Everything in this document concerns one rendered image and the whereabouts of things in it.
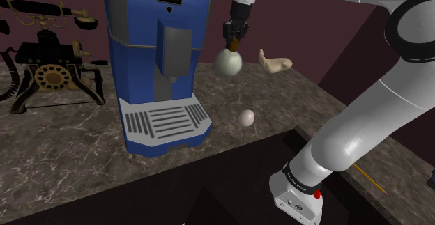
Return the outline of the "blue coffee machine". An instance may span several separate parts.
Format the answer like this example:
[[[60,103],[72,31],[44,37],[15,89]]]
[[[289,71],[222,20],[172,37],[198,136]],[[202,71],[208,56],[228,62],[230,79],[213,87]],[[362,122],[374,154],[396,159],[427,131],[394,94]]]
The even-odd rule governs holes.
[[[146,157],[201,144],[212,122],[194,95],[213,0],[104,0],[125,146]]]

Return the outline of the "beige hand figure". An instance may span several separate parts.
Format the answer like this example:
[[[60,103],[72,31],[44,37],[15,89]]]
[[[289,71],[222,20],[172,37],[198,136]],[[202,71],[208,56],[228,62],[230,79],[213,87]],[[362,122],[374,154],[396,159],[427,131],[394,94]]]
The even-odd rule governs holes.
[[[270,74],[288,70],[293,66],[293,62],[288,58],[266,58],[262,49],[259,50],[259,62]]]

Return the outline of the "black object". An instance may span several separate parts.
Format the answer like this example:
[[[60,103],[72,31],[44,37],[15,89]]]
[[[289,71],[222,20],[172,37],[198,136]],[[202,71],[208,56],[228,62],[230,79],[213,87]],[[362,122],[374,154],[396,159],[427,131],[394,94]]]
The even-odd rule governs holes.
[[[431,187],[435,191],[435,169],[432,171],[431,177],[426,182],[427,186]]]

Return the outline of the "yellow pencil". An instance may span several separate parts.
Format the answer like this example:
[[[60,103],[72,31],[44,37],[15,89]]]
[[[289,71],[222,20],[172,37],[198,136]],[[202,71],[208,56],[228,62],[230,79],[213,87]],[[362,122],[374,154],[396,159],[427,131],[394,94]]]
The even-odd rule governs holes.
[[[352,166],[354,168],[356,168],[362,175],[364,175],[364,177],[366,177],[366,179],[368,179],[368,181],[370,181],[376,188],[378,188],[381,192],[383,192],[386,196],[388,196],[389,194],[387,193],[387,191],[384,190],[384,188],[382,188],[378,183],[376,183],[371,177],[369,177],[359,166],[357,166],[356,164],[352,164]]]

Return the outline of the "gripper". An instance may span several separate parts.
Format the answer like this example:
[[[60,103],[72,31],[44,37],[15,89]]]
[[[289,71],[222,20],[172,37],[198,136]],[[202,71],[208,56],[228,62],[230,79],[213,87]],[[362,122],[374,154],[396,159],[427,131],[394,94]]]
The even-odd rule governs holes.
[[[223,37],[227,47],[232,47],[236,44],[236,32],[234,31],[233,27],[240,28],[240,31],[238,32],[238,41],[241,41],[245,37],[250,27],[250,24],[247,23],[247,20],[250,16],[251,8],[251,5],[239,3],[234,0],[231,2],[231,21],[225,22],[222,25]]]

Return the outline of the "white light bulb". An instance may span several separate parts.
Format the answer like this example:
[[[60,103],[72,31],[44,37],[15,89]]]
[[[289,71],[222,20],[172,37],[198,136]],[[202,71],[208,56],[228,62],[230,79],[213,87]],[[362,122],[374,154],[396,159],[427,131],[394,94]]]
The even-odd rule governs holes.
[[[213,67],[222,76],[233,77],[241,71],[243,60],[237,51],[239,43],[239,39],[232,38],[229,46],[217,54]]]

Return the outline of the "white egg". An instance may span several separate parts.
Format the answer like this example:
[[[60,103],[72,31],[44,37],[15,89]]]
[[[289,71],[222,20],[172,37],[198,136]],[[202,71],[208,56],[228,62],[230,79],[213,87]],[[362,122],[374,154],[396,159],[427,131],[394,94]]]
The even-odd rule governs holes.
[[[238,117],[238,122],[243,127],[249,127],[255,120],[254,112],[250,109],[243,110]]]

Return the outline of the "black and brass antique telephone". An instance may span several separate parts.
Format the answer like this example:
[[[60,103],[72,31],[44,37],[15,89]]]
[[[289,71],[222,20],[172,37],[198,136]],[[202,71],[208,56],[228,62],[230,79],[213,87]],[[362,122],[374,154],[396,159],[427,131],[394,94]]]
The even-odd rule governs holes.
[[[38,42],[23,42],[19,49],[12,47],[0,52],[0,57],[8,67],[11,84],[0,95],[0,102],[14,98],[9,106],[11,114],[23,114],[26,103],[36,93],[51,93],[68,89],[85,92],[97,105],[104,105],[103,78],[99,65],[107,65],[106,60],[90,60],[83,65],[83,58],[91,58],[79,41],[64,45],[59,42],[49,25],[57,29],[66,27],[66,18],[74,17],[78,28],[92,31],[98,26],[97,19],[86,9],[72,10],[62,3],[58,5],[26,0],[0,0],[0,7],[13,12],[16,20],[25,25],[37,24]]]

